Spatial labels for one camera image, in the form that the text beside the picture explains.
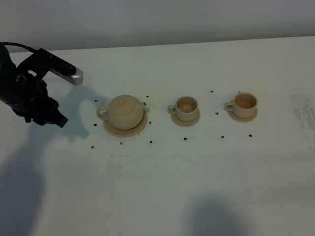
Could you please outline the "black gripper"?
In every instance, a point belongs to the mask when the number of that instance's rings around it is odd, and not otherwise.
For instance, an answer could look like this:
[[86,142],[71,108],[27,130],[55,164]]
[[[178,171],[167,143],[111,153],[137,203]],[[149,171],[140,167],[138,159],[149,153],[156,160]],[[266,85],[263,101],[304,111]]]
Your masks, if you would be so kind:
[[33,76],[26,77],[12,62],[5,46],[0,48],[0,100],[26,122],[50,123],[63,128],[68,119],[49,98],[46,86]]

